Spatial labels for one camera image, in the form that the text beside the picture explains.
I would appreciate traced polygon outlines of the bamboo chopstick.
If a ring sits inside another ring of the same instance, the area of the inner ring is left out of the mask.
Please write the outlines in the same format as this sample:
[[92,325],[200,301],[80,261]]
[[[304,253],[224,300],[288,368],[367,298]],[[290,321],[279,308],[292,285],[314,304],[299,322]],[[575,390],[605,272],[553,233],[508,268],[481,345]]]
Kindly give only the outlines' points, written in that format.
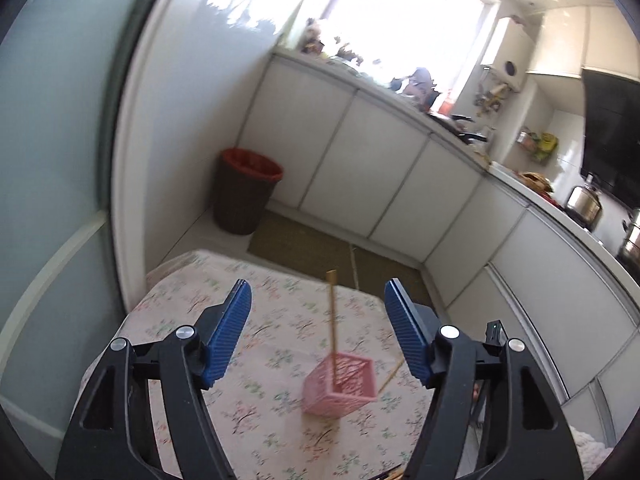
[[380,396],[383,393],[383,391],[387,388],[387,386],[392,382],[392,380],[400,371],[401,367],[404,366],[405,362],[406,362],[405,358],[402,358],[395,364],[394,368],[390,371],[390,374],[388,374],[384,382],[382,382],[382,385],[380,385],[380,388],[378,388],[378,396]]
[[337,327],[336,327],[336,296],[335,286],[337,284],[337,270],[332,269],[326,272],[326,282],[328,283],[329,296],[329,317],[330,317],[330,344],[332,362],[332,390],[337,387]]

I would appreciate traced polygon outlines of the white kitchen base cabinets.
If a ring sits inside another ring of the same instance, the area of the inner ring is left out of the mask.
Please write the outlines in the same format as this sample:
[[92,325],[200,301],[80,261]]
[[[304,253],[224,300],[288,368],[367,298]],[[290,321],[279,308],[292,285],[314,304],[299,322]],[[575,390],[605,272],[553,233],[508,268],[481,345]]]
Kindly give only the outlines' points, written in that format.
[[587,231],[390,92],[277,51],[238,136],[284,170],[270,208],[420,266],[439,311],[533,345],[575,424],[618,440],[639,407],[639,287]]

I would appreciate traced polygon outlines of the floral tablecloth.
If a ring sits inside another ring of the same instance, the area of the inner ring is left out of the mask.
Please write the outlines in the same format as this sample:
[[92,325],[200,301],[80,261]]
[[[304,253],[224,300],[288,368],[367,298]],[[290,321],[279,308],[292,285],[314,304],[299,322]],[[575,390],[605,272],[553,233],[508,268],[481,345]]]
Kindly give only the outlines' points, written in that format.
[[[431,403],[404,365],[376,401],[340,419],[303,412],[306,376],[328,354],[329,296],[322,283],[206,250],[173,258],[148,276],[148,293],[119,335],[161,340],[248,281],[252,310],[227,373],[204,400],[241,479],[369,479],[404,463]],[[335,291],[338,346],[371,359],[380,388],[401,358],[381,300]]]

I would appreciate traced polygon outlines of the brown floor mat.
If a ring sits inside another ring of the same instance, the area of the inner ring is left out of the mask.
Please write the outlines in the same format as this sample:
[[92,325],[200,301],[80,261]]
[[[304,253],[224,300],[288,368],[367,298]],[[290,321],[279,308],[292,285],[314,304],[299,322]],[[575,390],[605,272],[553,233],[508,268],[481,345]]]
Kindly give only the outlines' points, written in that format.
[[354,258],[358,288],[362,292],[383,299],[385,284],[398,278],[413,302],[427,307],[433,305],[419,270],[360,247],[354,248]]
[[266,211],[254,232],[248,252],[299,274],[323,281],[337,272],[337,284],[356,288],[352,251],[344,240]]

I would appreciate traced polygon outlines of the pink perforated utensil basket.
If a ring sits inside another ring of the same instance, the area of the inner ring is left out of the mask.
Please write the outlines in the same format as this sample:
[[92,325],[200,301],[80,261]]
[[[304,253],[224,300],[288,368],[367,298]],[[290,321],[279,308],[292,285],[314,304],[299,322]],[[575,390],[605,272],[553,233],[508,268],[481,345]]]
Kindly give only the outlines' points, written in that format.
[[327,356],[308,374],[303,384],[303,412],[342,418],[378,397],[371,359],[337,352]]

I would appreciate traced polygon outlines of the dark bin with red liner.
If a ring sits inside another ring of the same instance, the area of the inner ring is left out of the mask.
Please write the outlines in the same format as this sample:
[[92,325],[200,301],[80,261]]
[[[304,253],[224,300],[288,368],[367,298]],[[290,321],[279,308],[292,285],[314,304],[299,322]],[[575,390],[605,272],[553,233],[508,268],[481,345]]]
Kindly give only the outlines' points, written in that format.
[[213,217],[234,235],[255,232],[274,189],[283,178],[274,160],[245,148],[220,153],[213,192]]

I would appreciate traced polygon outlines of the stainless steel kettle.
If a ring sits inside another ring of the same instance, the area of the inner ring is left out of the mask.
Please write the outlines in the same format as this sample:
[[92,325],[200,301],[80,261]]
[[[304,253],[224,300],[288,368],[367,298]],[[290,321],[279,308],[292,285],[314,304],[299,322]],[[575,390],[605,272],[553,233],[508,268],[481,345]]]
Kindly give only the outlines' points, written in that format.
[[592,232],[596,228],[602,214],[602,203],[593,174],[588,174],[583,185],[572,188],[564,210],[583,229]]

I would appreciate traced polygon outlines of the black frying pan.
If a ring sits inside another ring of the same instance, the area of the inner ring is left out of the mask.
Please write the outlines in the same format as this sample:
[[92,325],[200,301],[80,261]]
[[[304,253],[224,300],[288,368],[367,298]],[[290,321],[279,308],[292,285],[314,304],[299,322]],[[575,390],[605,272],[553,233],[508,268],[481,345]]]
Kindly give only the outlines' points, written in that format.
[[465,144],[471,144],[472,142],[488,142],[488,136],[486,136],[486,134],[473,129],[476,122],[469,116],[460,114],[447,116],[435,112],[428,112],[427,116],[441,125],[442,128],[447,129]]

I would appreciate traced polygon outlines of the stainless steel steamer pot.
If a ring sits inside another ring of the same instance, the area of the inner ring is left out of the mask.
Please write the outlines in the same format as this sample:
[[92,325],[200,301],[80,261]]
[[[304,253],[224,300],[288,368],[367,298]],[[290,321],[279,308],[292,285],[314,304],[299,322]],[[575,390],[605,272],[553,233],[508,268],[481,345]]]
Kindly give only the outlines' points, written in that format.
[[634,208],[628,219],[622,221],[624,237],[616,258],[626,266],[630,274],[639,276],[640,271],[640,208]]

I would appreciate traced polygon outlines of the black range hood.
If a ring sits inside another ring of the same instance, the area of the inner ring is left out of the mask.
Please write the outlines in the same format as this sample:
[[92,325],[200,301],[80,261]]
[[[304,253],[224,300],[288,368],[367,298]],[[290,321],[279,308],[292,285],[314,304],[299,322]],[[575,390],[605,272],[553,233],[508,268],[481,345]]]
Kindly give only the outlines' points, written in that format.
[[582,71],[585,91],[583,177],[629,209],[639,206],[640,84],[599,72]]

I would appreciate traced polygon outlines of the white wall water heater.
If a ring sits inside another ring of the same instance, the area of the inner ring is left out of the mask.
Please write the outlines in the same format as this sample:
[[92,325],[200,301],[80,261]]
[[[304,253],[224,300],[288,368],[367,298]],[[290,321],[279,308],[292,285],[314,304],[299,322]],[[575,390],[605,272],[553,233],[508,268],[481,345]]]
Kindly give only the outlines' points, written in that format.
[[497,22],[480,66],[515,92],[523,87],[534,42],[513,18]]

